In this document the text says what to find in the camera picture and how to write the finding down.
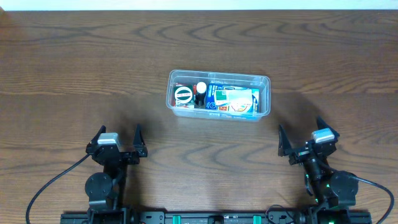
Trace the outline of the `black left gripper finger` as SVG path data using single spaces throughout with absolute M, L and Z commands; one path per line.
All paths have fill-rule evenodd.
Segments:
M 93 147 L 98 144 L 98 139 L 100 138 L 101 134 L 106 132 L 106 126 L 102 125 L 99 131 L 96 133 L 94 138 L 88 143 L 88 147 Z
M 134 133 L 133 146 L 136 152 L 146 152 L 146 144 L 142 137 L 141 126 L 138 124 Z

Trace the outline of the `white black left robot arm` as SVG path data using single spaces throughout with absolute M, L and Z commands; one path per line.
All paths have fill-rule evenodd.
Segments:
M 102 172 L 91 175 L 85 183 L 89 197 L 86 223 L 139 223 L 137 213 L 123 205 L 128 165 L 138 165 L 140 158 L 147 157 L 148 150 L 137 125 L 133 139 L 133 150 L 121 152 L 118 133 L 108 133 L 100 127 L 87 144 L 86 153 L 103 166 Z

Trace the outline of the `white green Panadol box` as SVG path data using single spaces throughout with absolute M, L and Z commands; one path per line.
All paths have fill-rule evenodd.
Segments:
M 216 90 L 214 95 L 216 106 L 252 105 L 251 90 Z

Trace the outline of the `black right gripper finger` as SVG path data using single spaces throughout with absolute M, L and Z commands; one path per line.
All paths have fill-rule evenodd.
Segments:
M 339 138 L 339 137 L 340 137 L 340 134 L 339 134 L 337 131 L 335 131 L 329 124 L 327 124 L 327 123 L 322 119 L 321 116 L 318 116 L 317 119 L 316 119 L 316 121 L 317 121 L 318 130 L 328 128 L 328 129 L 334 134 L 335 138 Z
M 288 156 L 292 152 L 292 146 L 285 133 L 283 126 L 279 125 L 279 146 L 278 146 L 278 156 L 284 157 Z

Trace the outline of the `dark bottle white cap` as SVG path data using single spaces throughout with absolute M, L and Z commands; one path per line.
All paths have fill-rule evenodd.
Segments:
M 199 82 L 196 85 L 196 93 L 195 93 L 195 108 L 202 108 L 205 105 L 207 93 L 207 85 L 205 82 Z

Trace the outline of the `blue Kool Fever box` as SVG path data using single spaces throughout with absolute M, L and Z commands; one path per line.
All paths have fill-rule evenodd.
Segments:
M 205 98 L 205 108 L 228 112 L 232 115 L 253 116 L 259 112 L 257 88 L 211 83 Z

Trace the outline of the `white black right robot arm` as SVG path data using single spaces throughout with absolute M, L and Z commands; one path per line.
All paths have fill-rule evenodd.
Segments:
M 318 129 L 301 147 L 292 147 L 285 129 L 279 126 L 280 157 L 287 156 L 290 165 L 300 164 L 305 171 L 305 187 L 315 197 L 315 205 L 295 212 L 294 223 L 356 223 L 349 210 L 356 205 L 358 181 L 345 171 L 333 171 L 327 157 L 336 151 L 340 134 L 323 119 L 317 118 Z

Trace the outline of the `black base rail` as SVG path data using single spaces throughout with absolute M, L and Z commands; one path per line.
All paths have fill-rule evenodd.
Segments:
M 370 224 L 368 212 L 319 211 L 314 217 L 298 210 L 269 210 L 266 213 L 170 213 L 170 212 L 111 212 L 68 213 L 60 217 L 61 224 L 127 223 L 127 224 L 266 224 L 324 223 Z

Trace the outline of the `clear plastic container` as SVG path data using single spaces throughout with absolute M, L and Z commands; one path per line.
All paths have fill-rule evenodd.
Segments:
M 271 81 L 260 75 L 173 70 L 165 103 L 177 116 L 258 121 L 271 112 Z

